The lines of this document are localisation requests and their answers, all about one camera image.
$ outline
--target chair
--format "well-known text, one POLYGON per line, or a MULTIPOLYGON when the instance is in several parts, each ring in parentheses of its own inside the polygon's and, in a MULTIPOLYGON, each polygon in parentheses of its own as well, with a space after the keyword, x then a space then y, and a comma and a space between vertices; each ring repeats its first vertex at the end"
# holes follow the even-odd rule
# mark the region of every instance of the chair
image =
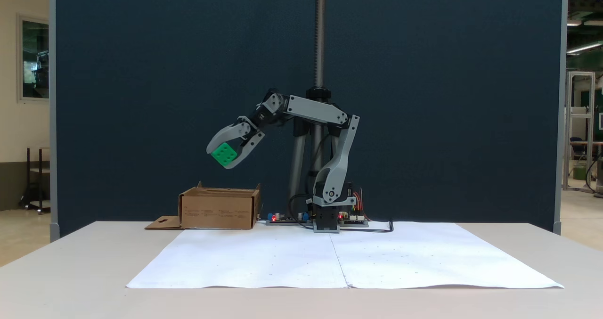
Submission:
MULTIPOLYGON (((575 142, 575 141, 582 141, 581 137, 571 137, 569 138, 570 142, 575 142)), ((584 145, 572 145, 571 149, 573 151, 573 158, 575 158, 576 156, 578 157, 578 160, 576 163, 579 163, 580 160, 584 159, 586 160, 586 146, 584 145)), ((571 168, 571 171, 569 171, 569 173, 567 175, 571 175, 571 173, 573 172, 573 167, 571 168)))

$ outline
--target gray robot arm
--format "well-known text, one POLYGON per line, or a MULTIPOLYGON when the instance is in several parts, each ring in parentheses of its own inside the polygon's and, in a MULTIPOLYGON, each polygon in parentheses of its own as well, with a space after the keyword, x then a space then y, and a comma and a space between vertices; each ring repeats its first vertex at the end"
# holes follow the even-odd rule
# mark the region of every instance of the gray robot arm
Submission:
POLYGON ((276 90, 270 90, 249 117, 238 117, 235 123, 222 128, 213 136, 206 152, 226 169, 231 169, 257 147, 265 136, 262 131, 265 126, 285 123, 293 117, 341 129, 333 158, 318 172, 312 199, 313 203, 320 206, 339 204, 336 199, 340 196, 345 182, 348 155, 360 117, 347 115, 335 105, 299 96, 287 96, 276 90), (229 144, 234 141, 239 142, 239 145, 235 146, 237 149, 229 144))

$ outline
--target green cube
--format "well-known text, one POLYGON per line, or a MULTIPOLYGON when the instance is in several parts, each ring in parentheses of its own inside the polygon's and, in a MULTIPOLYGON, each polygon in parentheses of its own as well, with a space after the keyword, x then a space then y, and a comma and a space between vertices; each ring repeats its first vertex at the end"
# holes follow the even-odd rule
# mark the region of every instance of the green cube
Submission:
POLYGON ((228 143, 222 142, 222 145, 219 145, 219 147, 212 152, 212 156, 218 163, 226 167, 232 160, 236 159, 237 153, 228 143))

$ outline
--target cardboard piece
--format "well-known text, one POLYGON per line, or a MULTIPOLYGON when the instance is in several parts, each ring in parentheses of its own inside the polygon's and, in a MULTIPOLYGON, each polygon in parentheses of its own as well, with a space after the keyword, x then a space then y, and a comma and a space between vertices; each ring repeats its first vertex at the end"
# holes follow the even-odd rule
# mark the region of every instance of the cardboard piece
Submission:
POLYGON ((260 185, 203 188, 199 182, 179 195, 177 216, 162 216, 145 229, 252 229, 261 204, 260 185))

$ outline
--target box flap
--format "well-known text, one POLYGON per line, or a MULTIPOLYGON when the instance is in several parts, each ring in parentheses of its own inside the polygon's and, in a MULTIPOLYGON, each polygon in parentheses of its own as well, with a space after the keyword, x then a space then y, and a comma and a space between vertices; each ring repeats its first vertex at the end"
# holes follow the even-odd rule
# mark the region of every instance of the box flap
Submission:
POLYGON ((177 215, 164 215, 146 226, 145 229, 180 229, 180 218, 177 215))

